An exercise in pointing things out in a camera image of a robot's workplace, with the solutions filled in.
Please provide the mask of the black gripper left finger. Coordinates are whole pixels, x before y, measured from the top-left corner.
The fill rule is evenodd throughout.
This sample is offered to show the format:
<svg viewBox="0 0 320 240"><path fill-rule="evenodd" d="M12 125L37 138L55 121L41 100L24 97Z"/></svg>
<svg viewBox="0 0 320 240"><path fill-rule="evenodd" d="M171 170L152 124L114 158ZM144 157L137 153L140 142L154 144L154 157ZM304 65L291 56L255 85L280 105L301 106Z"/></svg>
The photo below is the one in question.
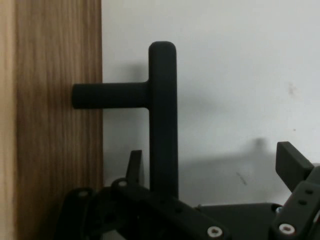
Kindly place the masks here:
<svg viewBox="0 0 320 240"><path fill-rule="evenodd" d="M142 151L130 153L126 176L99 192L82 187L65 197L61 240L101 240L117 231L126 240L228 240L230 231L178 199L140 183Z"/></svg>

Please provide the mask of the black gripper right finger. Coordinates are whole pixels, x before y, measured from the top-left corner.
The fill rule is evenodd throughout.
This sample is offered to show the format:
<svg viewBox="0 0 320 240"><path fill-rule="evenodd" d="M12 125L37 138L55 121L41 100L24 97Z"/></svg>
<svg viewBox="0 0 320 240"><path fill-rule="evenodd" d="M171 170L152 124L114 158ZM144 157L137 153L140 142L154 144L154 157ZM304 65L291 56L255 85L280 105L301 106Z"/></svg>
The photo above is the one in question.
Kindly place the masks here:
<svg viewBox="0 0 320 240"><path fill-rule="evenodd" d="M291 195L269 227L270 240L320 238L320 167L290 142L278 142L275 170Z"/></svg>

